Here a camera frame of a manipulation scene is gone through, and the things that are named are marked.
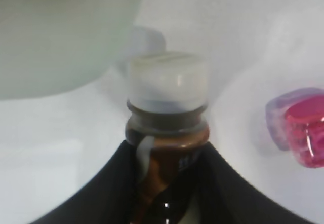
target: bottle neck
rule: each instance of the bottle neck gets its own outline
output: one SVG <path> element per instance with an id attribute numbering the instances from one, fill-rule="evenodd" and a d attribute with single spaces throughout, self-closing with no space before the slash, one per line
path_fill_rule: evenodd
<path id="1" fill-rule="evenodd" d="M 132 112 L 128 124 L 146 135 L 182 135 L 199 131 L 207 124 L 202 117 L 207 105 L 178 114 L 150 113 L 134 107 L 129 102 L 127 107 Z"/>

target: brown liquid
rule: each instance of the brown liquid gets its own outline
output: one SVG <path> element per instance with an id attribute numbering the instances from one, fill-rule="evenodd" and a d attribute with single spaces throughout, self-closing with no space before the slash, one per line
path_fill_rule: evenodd
<path id="1" fill-rule="evenodd" d="M 209 128 L 200 114 L 157 115 L 128 105 L 133 112 L 126 137 L 137 148 L 137 194 L 131 224 L 179 224 L 194 197 L 195 161 Z"/>

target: plastic container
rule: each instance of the plastic container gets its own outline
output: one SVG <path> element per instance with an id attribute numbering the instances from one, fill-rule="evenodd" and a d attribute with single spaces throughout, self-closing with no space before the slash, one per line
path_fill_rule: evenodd
<path id="1" fill-rule="evenodd" d="M 0 99 L 66 92 L 103 75 L 140 0 L 0 0 Z"/>

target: white surface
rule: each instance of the white surface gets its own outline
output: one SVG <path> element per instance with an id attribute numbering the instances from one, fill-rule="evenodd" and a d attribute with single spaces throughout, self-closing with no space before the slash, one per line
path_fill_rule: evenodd
<path id="1" fill-rule="evenodd" d="M 137 20 L 161 31 L 169 50 L 207 58 L 215 147 L 257 189 L 315 223 L 324 223 L 323 169 L 303 168 L 277 150 L 262 115 L 275 96 L 324 86 L 322 8 L 323 0 L 144 0 Z M 118 81 L 112 69 L 71 93 L 0 102 L 0 152 L 11 162 L 0 163 L 6 176 L 0 178 L 0 223 L 40 217 L 110 158 L 124 138 L 128 117 Z"/>
<path id="2" fill-rule="evenodd" d="M 207 75 L 206 63 L 193 54 L 140 56 L 128 66 L 129 101 L 159 114 L 196 110 L 207 102 Z"/>
<path id="3" fill-rule="evenodd" d="M 97 174 L 125 138 L 123 64 L 164 49 L 163 36 L 137 27 L 119 68 L 101 79 L 65 94 L 0 101 L 0 223 L 40 218 Z"/>
<path id="4" fill-rule="evenodd" d="M 324 169 L 279 151 L 265 104 L 285 92 L 324 88 L 324 0 L 144 0 L 138 23 L 160 30 L 168 49 L 211 64 L 211 141 L 272 200 L 324 223 Z"/>

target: translucent purple object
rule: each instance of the translucent purple object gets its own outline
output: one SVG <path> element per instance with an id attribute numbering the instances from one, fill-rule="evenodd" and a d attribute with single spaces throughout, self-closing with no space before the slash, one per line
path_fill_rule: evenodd
<path id="1" fill-rule="evenodd" d="M 292 105 L 316 95 L 324 95 L 324 90 L 319 88 L 298 89 L 281 95 L 267 103 L 265 107 L 267 128 L 272 140 L 280 150 L 289 150 L 285 132 L 285 112 Z"/>

